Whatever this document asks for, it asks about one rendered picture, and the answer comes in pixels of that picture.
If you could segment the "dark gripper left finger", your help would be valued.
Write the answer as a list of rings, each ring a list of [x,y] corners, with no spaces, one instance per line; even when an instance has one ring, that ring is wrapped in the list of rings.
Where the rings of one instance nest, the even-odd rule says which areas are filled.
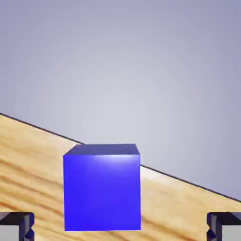
[[[35,241],[32,212],[0,212],[0,241]]]

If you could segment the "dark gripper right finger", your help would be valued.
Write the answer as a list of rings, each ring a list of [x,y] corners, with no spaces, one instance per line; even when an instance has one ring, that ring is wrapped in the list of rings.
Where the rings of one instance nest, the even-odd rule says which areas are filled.
[[[241,212],[209,212],[207,241],[223,241],[224,226],[241,226]]]

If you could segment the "small blue cube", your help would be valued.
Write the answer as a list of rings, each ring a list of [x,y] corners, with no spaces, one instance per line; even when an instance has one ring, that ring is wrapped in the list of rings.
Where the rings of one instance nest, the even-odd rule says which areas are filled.
[[[63,156],[65,231],[141,230],[135,144],[75,145]]]

